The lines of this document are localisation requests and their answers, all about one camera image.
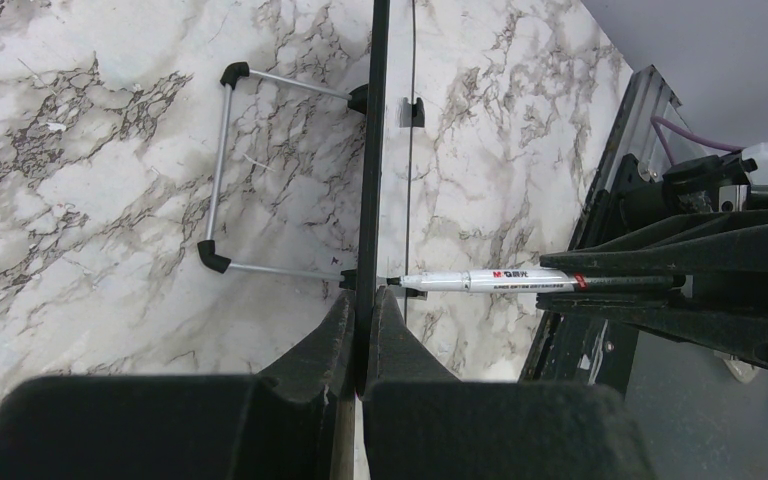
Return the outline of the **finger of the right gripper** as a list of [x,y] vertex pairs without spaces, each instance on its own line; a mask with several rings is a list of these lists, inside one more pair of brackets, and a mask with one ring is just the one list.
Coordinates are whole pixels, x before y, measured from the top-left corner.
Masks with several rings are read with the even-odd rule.
[[768,210],[679,215],[602,245],[546,254],[569,272],[768,273]]
[[543,293],[537,307],[561,315],[619,322],[689,342],[768,370],[768,308],[696,301],[662,293]]

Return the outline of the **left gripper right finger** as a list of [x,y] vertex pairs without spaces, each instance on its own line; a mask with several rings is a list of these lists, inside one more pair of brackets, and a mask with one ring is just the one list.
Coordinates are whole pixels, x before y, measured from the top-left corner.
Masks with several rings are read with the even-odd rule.
[[638,425],[613,389],[463,381],[411,333],[380,288],[362,398],[374,479],[652,479]]

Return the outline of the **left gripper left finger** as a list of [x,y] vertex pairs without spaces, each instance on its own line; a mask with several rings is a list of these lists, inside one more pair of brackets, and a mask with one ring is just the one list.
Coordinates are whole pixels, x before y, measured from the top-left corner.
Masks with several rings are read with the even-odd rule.
[[48,376],[0,406],[0,479],[352,473],[355,297],[255,374]]

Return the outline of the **black white marker pen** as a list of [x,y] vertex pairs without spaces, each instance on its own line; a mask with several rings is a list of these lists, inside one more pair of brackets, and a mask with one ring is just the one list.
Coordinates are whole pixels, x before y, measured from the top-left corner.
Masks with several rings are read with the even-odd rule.
[[680,288],[685,281],[675,275],[599,276],[529,268],[422,272],[390,277],[386,283],[425,293],[503,294],[661,291]]

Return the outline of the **black framed whiteboard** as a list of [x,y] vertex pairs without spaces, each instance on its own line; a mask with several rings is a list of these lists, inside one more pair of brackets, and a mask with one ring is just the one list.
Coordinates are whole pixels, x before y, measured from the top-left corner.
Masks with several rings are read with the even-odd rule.
[[358,395],[370,383],[376,293],[408,267],[415,7],[376,1],[373,8],[353,347]]

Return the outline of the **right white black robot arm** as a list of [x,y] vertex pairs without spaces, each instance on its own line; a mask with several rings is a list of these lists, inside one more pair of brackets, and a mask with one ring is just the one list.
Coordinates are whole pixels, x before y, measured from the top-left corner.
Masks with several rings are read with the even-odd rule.
[[755,161],[708,156],[623,193],[625,233],[542,258],[583,276],[540,309],[610,320],[730,354],[768,370],[768,195],[754,197]]

